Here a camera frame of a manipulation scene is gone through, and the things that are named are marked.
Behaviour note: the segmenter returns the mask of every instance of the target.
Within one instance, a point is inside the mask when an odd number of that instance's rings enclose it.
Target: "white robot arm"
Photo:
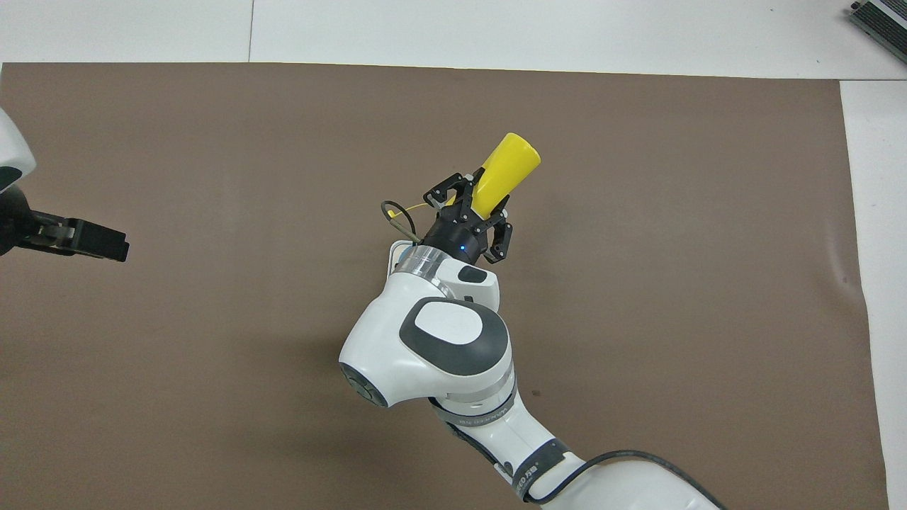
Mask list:
[[[13,119],[0,109],[0,193],[34,170],[34,156]]]
[[[656,456],[622,450],[584,462],[523,404],[510,335],[496,313],[497,277],[474,263],[480,255],[492,263],[506,256],[506,193],[538,163],[531,146],[510,133],[474,177],[457,174],[426,193],[437,219],[402,254],[346,339],[339,359],[346,380],[380,407],[427,398],[523,501],[552,509],[721,508]],[[448,190],[456,191],[449,201]]]
[[[15,183],[34,167],[25,138],[0,109],[0,255],[20,247],[125,261],[129,252],[126,234],[77,218],[32,211]]]

